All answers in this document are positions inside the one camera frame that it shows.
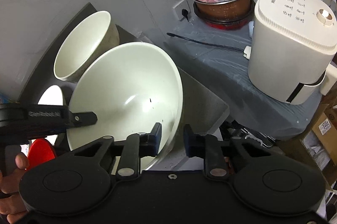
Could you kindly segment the person's left hand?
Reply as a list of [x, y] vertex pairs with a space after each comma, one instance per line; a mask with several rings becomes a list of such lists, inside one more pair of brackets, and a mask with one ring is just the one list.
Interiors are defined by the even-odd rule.
[[27, 214], [19, 194], [19, 183], [29, 167], [29, 160], [20, 152], [15, 157], [15, 164], [17, 167], [11, 174], [5, 177], [1, 174], [1, 192], [10, 195], [1, 198], [1, 215], [6, 217], [8, 223], [16, 223]]

